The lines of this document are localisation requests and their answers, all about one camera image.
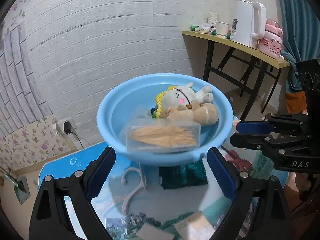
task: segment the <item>blue gripper pad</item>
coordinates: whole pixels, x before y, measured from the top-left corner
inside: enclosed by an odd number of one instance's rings
[[[269,134],[275,130],[273,124],[268,122],[239,122],[237,131],[240,133]]]
[[[231,171],[230,174],[228,170],[235,169],[235,167],[224,159],[217,148],[211,148],[208,151],[207,161],[223,195],[233,202],[236,199],[236,189],[239,187],[240,180],[236,172]]]
[[[116,152],[113,148],[107,147],[96,161],[90,162],[84,170],[84,187],[86,187],[89,201],[97,197],[106,181],[113,165],[116,162]]]

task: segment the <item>blue table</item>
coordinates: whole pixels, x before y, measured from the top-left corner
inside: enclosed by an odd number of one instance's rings
[[[87,165],[96,160],[102,151],[107,147],[105,142],[96,144],[74,154],[47,163],[39,175],[39,187],[44,177],[51,174],[55,179],[69,177],[77,170],[84,170]],[[234,149],[229,140],[224,143],[228,150]],[[283,171],[268,170],[266,164],[259,167],[259,151],[236,149],[241,158],[253,163],[255,170],[261,170],[260,176],[266,178],[275,175],[284,186],[288,173]],[[189,216],[193,212],[201,211],[209,223],[217,228],[228,211],[231,202],[226,199],[217,181],[212,174],[206,159],[203,159],[206,169],[208,185],[184,187],[180,189],[164,190],[159,183],[157,167],[143,166],[147,179],[147,190],[141,189],[132,198],[127,215],[122,213],[122,203],[126,196],[131,193],[140,183],[140,175],[130,172],[126,175],[127,184],[121,183],[124,171],[129,167],[139,168],[139,164],[132,162],[121,155],[116,155],[116,163],[113,166],[106,182],[98,197],[92,199],[91,204],[98,217],[106,226],[107,231],[114,240],[134,239],[136,233],[145,221],[159,226],[162,230],[175,235],[174,240],[181,239],[173,224]],[[65,197],[67,210],[79,237],[86,239],[80,224],[75,215],[69,197]]]

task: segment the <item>paper cup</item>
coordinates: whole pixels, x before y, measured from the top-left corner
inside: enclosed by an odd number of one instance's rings
[[[228,35],[229,24],[217,22],[217,37],[226,39]]]

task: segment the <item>card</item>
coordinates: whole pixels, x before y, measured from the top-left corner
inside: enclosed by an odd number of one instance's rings
[[[183,240],[208,240],[215,232],[201,211],[173,225]]]
[[[148,223],[144,223],[137,233],[137,236],[143,240],[173,240],[174,234],[170,234]]]

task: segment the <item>white electric kettle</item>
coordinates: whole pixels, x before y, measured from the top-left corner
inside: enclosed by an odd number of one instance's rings
[[[263,4],[236,0],[230,40],[257,48],[258,40],[264,36],[266,8]]]

